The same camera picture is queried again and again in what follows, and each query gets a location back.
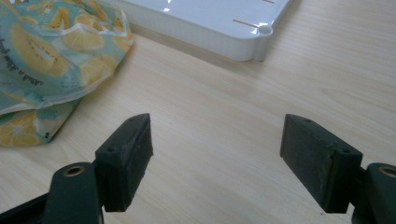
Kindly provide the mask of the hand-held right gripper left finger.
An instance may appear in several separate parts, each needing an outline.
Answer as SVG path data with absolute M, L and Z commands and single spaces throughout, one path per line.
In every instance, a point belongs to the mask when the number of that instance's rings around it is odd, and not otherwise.
M 107 212 L 125 212 L 153 155 L 150 115 L 125 120 L 95 151 L 101 201 Z

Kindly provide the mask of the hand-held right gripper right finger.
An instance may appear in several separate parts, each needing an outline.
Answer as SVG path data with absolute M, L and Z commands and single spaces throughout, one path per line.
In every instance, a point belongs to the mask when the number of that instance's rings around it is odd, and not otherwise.
M 280 157 L 325 212 L 345 213 L 361 152 L 313 120 L 288 114 Z

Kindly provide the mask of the fruit-print fabric bag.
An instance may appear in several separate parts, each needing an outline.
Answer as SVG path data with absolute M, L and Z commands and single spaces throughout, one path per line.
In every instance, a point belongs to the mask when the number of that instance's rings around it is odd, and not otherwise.
M 0 0 L 0 147 L 48 143 L 133 42 L 100 0 Z

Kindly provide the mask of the white plastic tray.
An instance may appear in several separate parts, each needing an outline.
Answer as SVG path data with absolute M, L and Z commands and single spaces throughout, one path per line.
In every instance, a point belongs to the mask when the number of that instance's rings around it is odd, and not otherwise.
M 292 0 L 99 0 L 128 21 L 234 61 L 263 61 Z

